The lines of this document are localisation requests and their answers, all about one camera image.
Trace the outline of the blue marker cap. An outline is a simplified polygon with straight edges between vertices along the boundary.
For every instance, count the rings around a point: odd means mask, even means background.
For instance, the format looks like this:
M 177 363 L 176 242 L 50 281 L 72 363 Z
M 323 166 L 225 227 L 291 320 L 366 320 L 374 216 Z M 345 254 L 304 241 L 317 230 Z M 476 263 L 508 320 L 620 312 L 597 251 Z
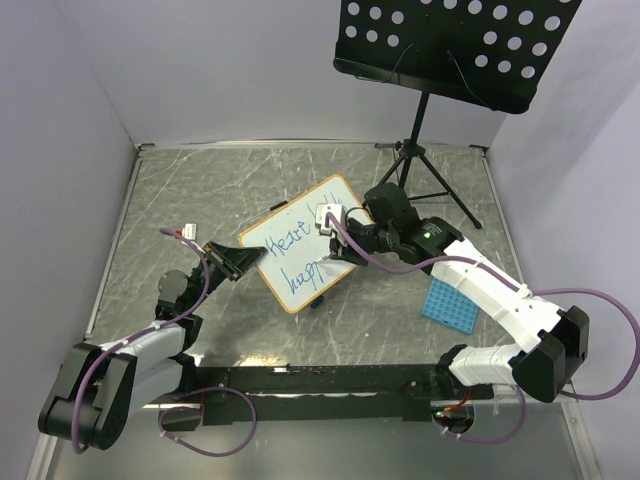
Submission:
M 317 298 L 315 298 L 310 304 L 309 307 L 311 309 L 316 309 L 317 307 L 319 307 L 324 301 L 324 297 L 323 296 L 318 296 Z

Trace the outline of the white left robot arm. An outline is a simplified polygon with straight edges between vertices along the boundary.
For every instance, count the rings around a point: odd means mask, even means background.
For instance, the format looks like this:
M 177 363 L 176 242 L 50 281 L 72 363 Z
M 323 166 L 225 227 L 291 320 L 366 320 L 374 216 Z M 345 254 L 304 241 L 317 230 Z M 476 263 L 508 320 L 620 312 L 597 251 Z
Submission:
M 241 279 L 267 252 L 209 241 L 198 248 L 200 261 L 191 272 L 164 273 L 149 326 L 114 342 L 71 348 L 39 414 L 38 430 L 81 451 L 106 450 L 146 404 L 165 394 L 177 402 L 192 398 L 198 378 L 186 352 L 203 322 L 196 309 L 224 281 Z

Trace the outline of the yellow framed whiteboard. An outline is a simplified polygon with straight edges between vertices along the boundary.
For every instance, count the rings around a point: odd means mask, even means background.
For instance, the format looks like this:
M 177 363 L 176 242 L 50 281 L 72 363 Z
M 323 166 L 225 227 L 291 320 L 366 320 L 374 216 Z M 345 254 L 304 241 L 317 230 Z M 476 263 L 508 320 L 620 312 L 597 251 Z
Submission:
M 321 260 L 329 255 L 330 239 L 319 235 L 315 214 L 317 205 L 324 203 L 341 204 L 350 218 L 371 222 L 353 189 L 335 174 L 238 236 L 243 247 L 267 249 L 258 272 L 289 314 L 298 313 L 355 269 L 344 261 Z

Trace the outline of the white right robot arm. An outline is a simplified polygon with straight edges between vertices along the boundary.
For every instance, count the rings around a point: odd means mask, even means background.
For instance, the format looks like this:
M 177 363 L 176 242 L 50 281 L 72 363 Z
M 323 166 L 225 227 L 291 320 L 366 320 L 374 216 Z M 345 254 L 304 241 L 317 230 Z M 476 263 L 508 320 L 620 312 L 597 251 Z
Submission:
M 330 259 L 393 273 L 376 256 L 394 253 L 408 272 L 421 270 L 464 295 L 514 341 L 452 348 L 441 358 L 445 368 L 436 375 L 438 390 L 458 398 L 479 384 L 515 385 L 538 401 L 553 402 L 586 360 L 588 315 L 534 294 L 444 219 L 421 217 L 399 186 L 377 185 L 365 202 L 369 224 L 350 217 L 340 204 L 317 207 L 316 227 L 330 239 Z

